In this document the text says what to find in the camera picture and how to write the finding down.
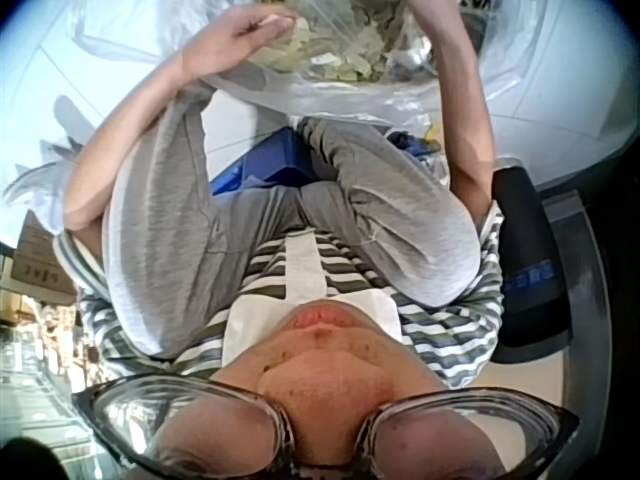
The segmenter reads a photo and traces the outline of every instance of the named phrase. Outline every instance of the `knee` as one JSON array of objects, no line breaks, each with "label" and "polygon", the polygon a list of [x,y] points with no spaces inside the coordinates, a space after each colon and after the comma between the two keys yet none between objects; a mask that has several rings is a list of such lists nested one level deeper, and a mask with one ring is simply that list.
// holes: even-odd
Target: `knee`
[{"label": "knee", "polygon": [[480,269],[480,241],[462,213],[414,224],[401,235],[376,235],[385,257],[380,263],[388,270],[383,273],[395,288],[430,307],[447,305],[464,292]]}]

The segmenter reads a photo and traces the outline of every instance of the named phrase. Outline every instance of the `leg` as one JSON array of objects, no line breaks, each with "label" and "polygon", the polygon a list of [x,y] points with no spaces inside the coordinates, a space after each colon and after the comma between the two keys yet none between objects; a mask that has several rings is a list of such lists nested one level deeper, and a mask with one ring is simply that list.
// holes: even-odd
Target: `leg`
[{"label": "leg", "polygon": [[339,172],[337,183],[301,190],[305,220],[356,247],[420,303],[436,307],[460,295],[480,265],[462,203],[371,127],[309,120],[301,133]]},{"label": "leg", "polygon": [[299,222],[295,189],[209,193],[201,112],[189,87],[141,138],[116,181],[103,227],[111,298],[143,352],[171,358],[238,290],[251,251]]}]

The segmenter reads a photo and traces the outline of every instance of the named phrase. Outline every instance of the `lip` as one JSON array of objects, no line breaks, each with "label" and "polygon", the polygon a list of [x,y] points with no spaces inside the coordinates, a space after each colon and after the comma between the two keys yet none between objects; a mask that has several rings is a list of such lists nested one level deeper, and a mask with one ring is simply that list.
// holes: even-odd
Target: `lip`
[{"label": "lip", "polygon": [[337,328],[353,328],[358,325],[356,318],[347,309],[338,305],[319,303],[307,305],[291,319],[289,328],[302,330],[316,325],[330,325]]}]

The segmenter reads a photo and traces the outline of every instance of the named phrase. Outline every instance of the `eyeglass lens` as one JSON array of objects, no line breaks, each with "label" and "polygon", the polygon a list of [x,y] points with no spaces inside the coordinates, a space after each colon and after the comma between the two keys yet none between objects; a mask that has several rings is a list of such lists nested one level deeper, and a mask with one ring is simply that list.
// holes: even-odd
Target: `eyeglass lens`
[{"label": "eyeglass lens", "polygon": [[[152,388],[103,408],[122,442],[179,473],[248,475],[269,466],[277,453],[272,415],[248,400]],[[372,435],[376,468],[389,479],[492,479],[527,451],[518,422],[461,406],[395,413]]]}]

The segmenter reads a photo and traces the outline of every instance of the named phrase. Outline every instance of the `plastic bag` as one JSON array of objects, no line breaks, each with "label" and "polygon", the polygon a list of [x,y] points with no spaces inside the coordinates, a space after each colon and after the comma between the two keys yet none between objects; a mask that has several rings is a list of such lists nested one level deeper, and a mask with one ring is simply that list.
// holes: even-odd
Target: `plastic bag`
[{"label": "plastic bag", "polygon": [[[489,6],[488,10],[468,6],[461,10],[479,50],[485,95],[491,99],[525,77],[537,46],[547,0],[460,1],[476,7]],[[225,9],[255,2],[74,0],[74,3],[72,35],[83,49],[109,59],[157,63]],[[278,50],[276,45],[271,52],[263,49],[250,62],[207,80],[245,101],[291,115],[385,123],[407,129],[423,129],[429,123],[429,112],[440,107],[437,66],[431,60],[430,43],[405,8],[404,0],[351,3],[286,0],[285,3],[308,23],[313,22],[316,32],[333,33],[328,52],[313,55],[315,52],[300,49],[303,54],[299,62],[289,62],[285,68],[274,64],[273,55],[268,58],[269,53],[277,54],[286,48],[280,46]],[[394,13],[389,18],[391,27],[377,38],[374,30],[378,26],[363,24],[363,11],[366,16],[385,8]],[[363,34],[366,28],[369,33]],[[379,40],[386,42],[382,65],[365,58],[375,75],[363,73],[369,67],[359,59],[347,62],[355,77],[353,72],[327,75],[326,65],[338,63],[336,57],[347,57],[348,48],[354,43],[362,47],[356,48],[357,55],[364,57],[367,51],[379,48]]]},{"label": "plastic bag", "polygon": [[23,172],[2,192],[8,206],[27,205],[49,232],[64,230],[64,194],[76,168],[82,145],[69,138],[71,148],[42,142],[44,165]]}]

